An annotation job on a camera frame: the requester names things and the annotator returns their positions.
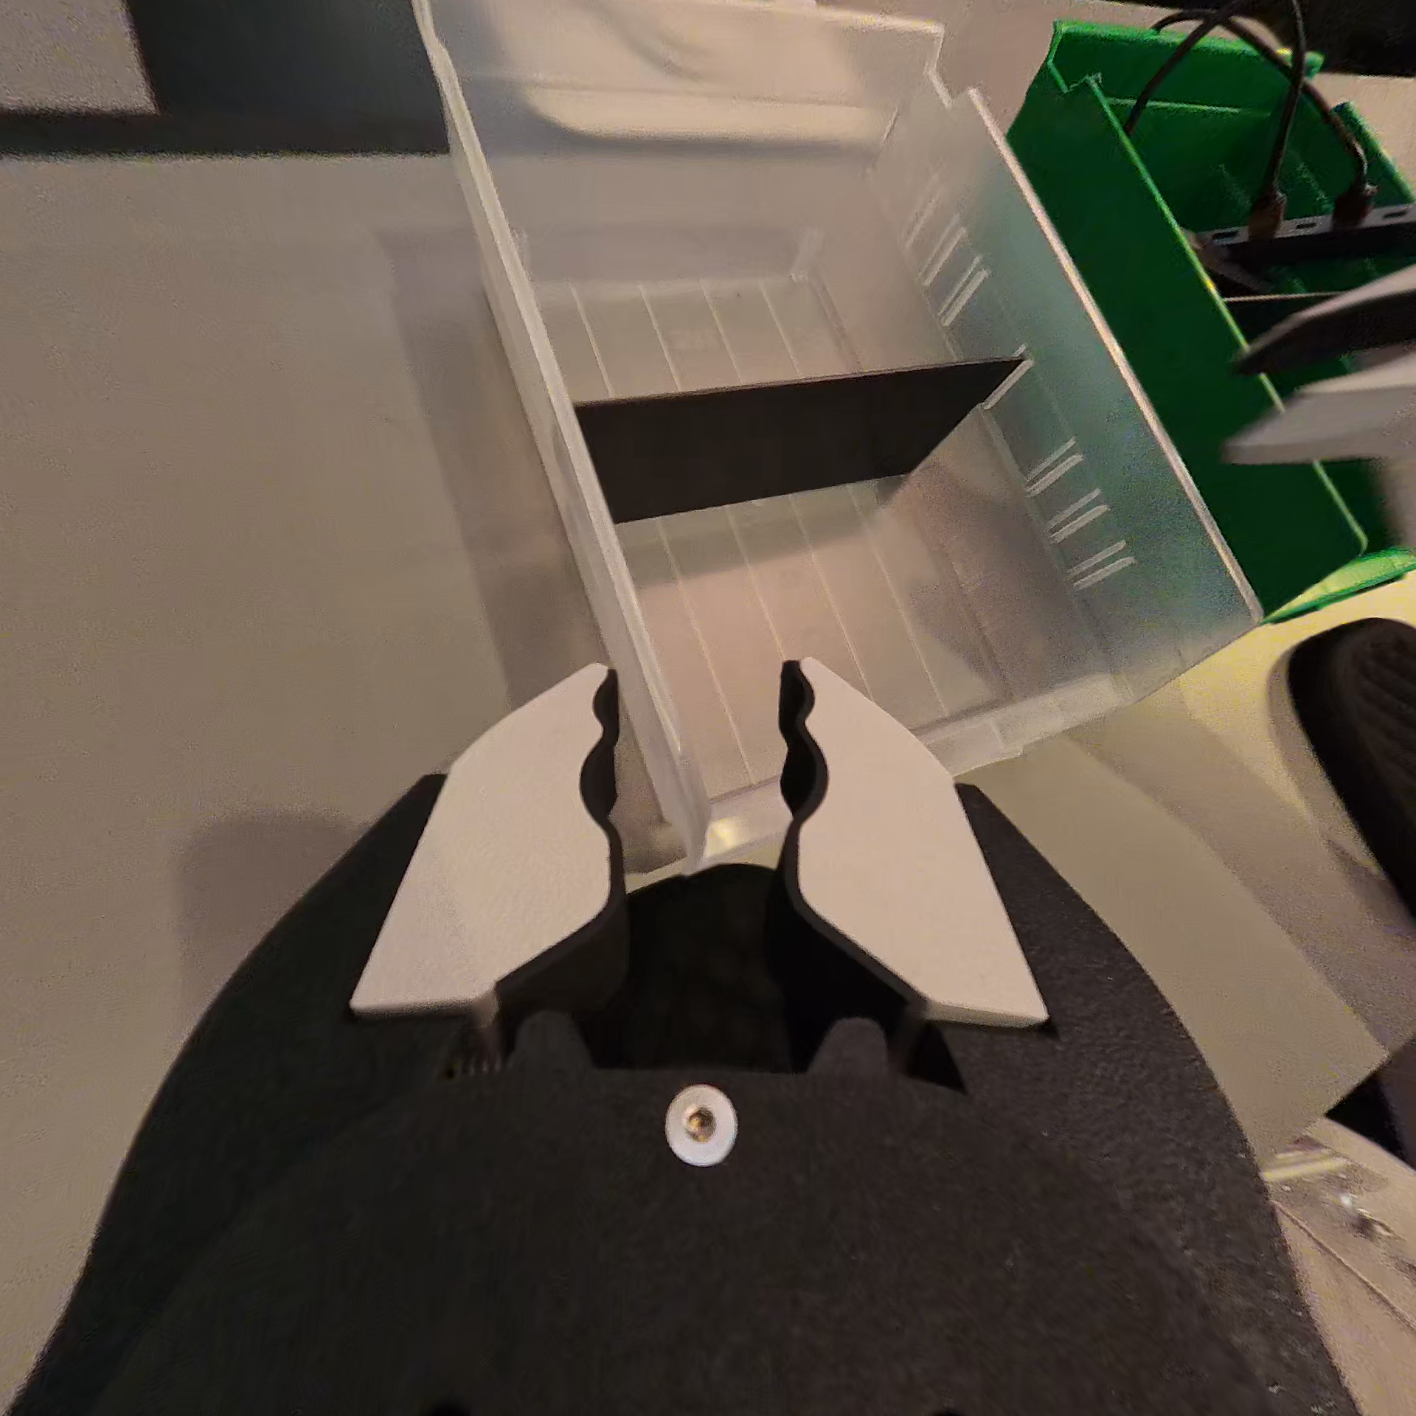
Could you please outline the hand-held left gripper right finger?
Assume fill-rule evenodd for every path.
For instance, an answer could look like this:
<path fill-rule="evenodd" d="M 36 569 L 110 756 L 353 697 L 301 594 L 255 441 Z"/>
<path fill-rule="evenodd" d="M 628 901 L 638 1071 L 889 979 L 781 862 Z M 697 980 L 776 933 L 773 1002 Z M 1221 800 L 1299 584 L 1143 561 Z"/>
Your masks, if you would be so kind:
<path fill-rule="evenodd" d="M 1047 1022 L 951 771 L 821 660 L 783 663 L 778 712 L 796 918 L 931 1021 Z"/>

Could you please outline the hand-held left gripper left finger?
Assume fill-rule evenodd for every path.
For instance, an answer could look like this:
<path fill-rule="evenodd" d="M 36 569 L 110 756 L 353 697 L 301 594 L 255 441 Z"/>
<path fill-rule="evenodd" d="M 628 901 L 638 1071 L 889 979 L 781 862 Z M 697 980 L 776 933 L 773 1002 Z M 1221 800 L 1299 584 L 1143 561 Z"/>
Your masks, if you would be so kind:
<path fill-rule="evenodd" d="M 355 1016 L 462 1017 L 511 1039 L 528 1016 L 604 1011 L 626 984 L 614 824 L 618 675 L 592 662 L 449 768 L 349 997 Z"/>

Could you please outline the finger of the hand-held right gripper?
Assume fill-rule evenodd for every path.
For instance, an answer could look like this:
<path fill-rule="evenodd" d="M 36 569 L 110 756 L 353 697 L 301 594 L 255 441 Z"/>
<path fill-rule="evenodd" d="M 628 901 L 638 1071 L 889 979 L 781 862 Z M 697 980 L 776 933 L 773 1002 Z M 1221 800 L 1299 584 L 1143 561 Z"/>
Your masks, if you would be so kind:
<path fill-rule="evenodd" d="M 1233 367 L 1243 375 L 1270 375 L 1413 341 L 1415 271 L 1395 271 L 1288 313 L 1250 341 Z"/>
<path fill-rule="evenodd" d="M 1413 367 L 1368 367 L 1310 382 L 1224 444 L 1226 459 L 1240 466 L 1406 458 L 1413 451 Z"/>

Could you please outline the black cable red plug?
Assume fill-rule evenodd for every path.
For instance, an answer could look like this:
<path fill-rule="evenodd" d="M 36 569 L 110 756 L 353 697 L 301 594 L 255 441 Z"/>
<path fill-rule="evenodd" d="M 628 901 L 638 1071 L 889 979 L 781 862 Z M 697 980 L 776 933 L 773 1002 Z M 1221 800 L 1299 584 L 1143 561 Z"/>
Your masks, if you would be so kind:
<path fill-rule="evenodd" d="M 1147 105 L 1157 95 L 1164 80 L 1194 51 L 1202 40 L 1218 28 L 1228 30 L 1233 36 L 1250 45 L 1261 58 L 1280 70 L 1285 80 L 1290 78 L 1288 46 L 1282 51 L 1273 41 L 1263 38 L 1255 28 L 1251 28 L 1248 21 L 1241 18 L 1250 8 L 1251 3 L 1248 1 L 1223 3 L 1219 8 L 1211 11 L 1182 8 L 1164 14 L 1162 19 L 1152 24 L 1154 31 L 1167 30 L 1169 26 L 1179 23 L 1192 23 L 1192 28 L 1172 48 L 1167 58 L 1160 62 L 1154 75 L 1150 75 L 1143 83 L 1140 95 L 1133 99 L 1133 104 L 1123 121 L 1123 129 L 1128 136 L 1137 132 Z M 1309 73 L 1310 51 L 1312 46 L 1309 45 L 1304 99 L 1317 107 L 1322 122 L 1337 134 L 1344 151 L 1351 156 L 1352 166 L 1351 181 L 1334 200 L 1332 215 L 1337 218 L 1361 218 L 1374 205 L 1374 186 L 1369 181 L 1369 158 L 1366 148 L 1361 146 L 1358 137 L 1344 126 L 1342 119 L 1337 117 L 1329 99 L 1322 97 L 1312 83 Z"/>

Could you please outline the green plastic bin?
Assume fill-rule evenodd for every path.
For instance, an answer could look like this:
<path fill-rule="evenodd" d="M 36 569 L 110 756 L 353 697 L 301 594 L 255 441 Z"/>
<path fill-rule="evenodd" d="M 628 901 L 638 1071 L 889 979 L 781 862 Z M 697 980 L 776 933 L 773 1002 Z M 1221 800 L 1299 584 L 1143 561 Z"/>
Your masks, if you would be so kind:
<path fill-rule="evenodd" d="M 1243 377 L 1243 326 L 1192 237 L 1243 232 L 1288 78 L 1245 40 L 1059 19 L 1009 127 L 1267 616 L 1285 620 L 1413 574 L 1371 461 L 1240 466 L 1226 439 L 1299 375 Z"/>

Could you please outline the clear plastic bin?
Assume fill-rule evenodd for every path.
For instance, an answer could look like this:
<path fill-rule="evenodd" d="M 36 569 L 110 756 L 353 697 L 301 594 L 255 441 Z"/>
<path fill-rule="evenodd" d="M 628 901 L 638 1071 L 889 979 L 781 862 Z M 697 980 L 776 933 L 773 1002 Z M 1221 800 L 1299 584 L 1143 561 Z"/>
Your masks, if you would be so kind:
<path fill-rule="evenodd" d="M 955 773 L 1132 704 L 1260 601 L 939 24 L 414 3 L 484 286 L 692 866 L 786 829 L 781 663 Z M 618 523 L 575 404 L 1024 357 L 913 473 Z"/>

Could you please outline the silver usb hub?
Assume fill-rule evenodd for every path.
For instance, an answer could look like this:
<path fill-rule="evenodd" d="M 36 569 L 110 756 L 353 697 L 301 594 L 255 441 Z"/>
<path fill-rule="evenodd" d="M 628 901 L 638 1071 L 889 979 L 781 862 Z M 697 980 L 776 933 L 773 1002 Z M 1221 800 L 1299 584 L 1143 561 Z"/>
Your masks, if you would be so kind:
<path fill-rule="evenodd" d="M 1329 259 L 1415 255 L 1415 203 L 1373 205 L 1359 218 L 1336 215 L 1283 220 L 1270 235 L 1245 225 L 1196 234 L 1202 252 L 1214 252 L 1250 271 Z"/>

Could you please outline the black textured pad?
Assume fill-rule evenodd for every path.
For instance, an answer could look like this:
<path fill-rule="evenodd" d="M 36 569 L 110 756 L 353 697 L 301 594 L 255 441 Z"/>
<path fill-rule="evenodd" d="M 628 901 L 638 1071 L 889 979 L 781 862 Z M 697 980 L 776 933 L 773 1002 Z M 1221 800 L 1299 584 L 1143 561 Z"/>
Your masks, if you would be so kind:
<path fill-rule="evenodd" d="M 1287 685 L 1329 783 L 1415 911 L 1415 628 L 1368 616 L 1295 647 Z"/>

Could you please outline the black bin divider panel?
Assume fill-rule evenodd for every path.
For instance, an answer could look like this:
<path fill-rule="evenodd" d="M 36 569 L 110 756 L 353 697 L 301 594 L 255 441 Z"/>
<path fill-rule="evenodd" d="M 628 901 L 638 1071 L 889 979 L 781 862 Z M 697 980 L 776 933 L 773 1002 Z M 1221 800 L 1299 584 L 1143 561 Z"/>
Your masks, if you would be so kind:
<path fill-rule="evenodd" d="M 1024 357 L 575 404 L 614 522 L 897 478 Z"/>

